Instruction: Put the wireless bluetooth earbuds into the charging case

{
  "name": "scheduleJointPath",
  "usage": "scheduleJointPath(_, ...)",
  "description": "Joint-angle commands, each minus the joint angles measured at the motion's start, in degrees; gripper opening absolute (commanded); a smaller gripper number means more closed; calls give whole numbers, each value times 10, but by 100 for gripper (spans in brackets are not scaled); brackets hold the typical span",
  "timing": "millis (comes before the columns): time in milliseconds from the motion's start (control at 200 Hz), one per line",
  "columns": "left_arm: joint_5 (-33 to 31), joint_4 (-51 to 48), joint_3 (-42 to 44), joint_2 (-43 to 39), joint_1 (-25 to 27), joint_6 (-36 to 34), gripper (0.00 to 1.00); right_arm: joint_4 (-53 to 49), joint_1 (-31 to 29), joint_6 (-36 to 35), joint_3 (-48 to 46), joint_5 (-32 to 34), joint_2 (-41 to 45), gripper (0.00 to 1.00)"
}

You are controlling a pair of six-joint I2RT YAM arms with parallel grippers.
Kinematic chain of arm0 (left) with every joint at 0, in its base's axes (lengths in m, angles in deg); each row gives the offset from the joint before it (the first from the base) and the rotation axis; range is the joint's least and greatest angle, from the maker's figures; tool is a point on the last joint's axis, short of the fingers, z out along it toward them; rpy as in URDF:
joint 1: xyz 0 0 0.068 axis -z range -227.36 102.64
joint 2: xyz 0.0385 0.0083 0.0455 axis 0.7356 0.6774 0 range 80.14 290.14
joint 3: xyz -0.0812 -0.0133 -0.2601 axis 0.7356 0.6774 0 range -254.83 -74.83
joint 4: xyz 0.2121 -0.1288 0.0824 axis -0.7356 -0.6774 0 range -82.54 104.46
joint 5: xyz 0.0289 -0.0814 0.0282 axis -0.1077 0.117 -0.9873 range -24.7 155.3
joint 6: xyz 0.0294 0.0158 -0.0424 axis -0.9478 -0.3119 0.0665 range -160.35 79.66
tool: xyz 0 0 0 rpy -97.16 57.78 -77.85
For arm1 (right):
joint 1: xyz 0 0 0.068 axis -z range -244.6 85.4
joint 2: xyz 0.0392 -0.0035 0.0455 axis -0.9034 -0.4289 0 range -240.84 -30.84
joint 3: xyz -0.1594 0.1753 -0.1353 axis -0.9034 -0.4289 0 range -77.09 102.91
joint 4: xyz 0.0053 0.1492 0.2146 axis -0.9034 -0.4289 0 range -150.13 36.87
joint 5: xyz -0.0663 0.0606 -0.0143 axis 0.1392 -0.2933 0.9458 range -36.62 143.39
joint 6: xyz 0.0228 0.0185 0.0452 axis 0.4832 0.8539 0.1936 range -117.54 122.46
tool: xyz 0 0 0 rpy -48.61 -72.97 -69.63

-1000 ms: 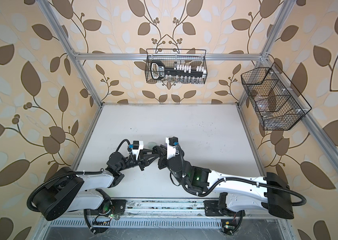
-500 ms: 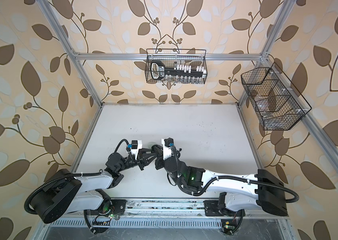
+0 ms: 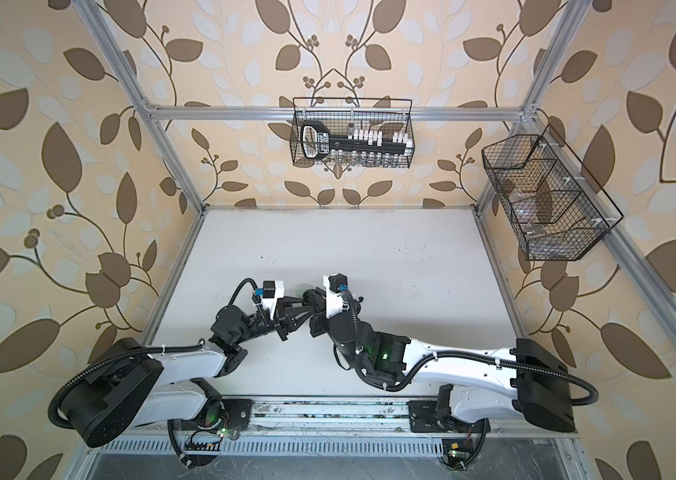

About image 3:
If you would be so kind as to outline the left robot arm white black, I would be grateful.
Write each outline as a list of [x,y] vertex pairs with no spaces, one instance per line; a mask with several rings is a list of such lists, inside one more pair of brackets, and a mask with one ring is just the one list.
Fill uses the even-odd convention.
[[248,354],[244,342],[268,334],[287,340],[305,322],[322,321],[326,307],[321,288],[293,297],[279,281],[257,284],[246,278],[240,284],[252,289],[252,313],[229,301],[216,314],[209,339],[188,346],[144,346],[133,338],[116,342],[55,393],[49,421],[76,431],[92,448],[158,422],[225,428],[231,415],[211,379],[239,367]]

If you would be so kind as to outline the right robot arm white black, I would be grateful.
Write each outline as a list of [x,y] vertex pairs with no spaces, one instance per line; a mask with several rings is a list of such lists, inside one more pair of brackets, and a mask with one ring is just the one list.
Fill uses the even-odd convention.
[[375,330],[360,319],[360,303],[346,287],[309,289],[303,299],[341,367],[386,393],[437,384],[439,411],[459,422],[522,416],[533,426],[570,433],[576,429],[574,408],[599,399],[591,383],[533,340],[519,338],[494,350],[447,348]]

